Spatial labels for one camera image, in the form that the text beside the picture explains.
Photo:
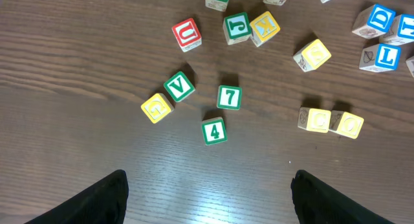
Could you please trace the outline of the yellow C block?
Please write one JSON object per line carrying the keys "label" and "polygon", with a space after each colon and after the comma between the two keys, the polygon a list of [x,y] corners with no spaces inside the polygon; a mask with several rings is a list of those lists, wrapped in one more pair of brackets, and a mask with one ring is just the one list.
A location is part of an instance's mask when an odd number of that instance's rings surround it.
{"label": "yellow C block", "polygon": [[298,115],[298,127],[307,131],[327,133],[331,121],[331,111],[301,107]]}

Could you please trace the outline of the yellow O block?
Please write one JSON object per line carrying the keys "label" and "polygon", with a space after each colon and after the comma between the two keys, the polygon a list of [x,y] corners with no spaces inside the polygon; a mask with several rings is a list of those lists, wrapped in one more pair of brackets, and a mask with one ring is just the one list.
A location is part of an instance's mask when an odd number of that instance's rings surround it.
{"label": "yellow O block", "polygon": [[346,111],[331,111],[329,131],[356,139],[362,129],[364,119]]}

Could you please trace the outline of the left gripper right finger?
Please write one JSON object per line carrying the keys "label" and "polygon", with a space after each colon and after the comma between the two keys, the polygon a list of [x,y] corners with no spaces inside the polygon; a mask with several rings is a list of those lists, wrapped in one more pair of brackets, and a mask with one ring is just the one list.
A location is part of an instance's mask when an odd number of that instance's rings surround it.
{"label": "left gripper right finger", "polygon": [[294,210],[301,224],[393,224],[305,170],[296,172],[290,188]]}

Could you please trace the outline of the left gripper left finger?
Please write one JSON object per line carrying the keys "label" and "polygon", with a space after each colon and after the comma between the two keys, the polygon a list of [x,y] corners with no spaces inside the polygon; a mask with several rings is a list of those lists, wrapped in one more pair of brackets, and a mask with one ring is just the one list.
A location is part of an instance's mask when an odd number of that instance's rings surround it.
{"label": "left gripper left finger", "polygon": [[128,195],[126,172],[115,170],[27,224],[123,224]]}

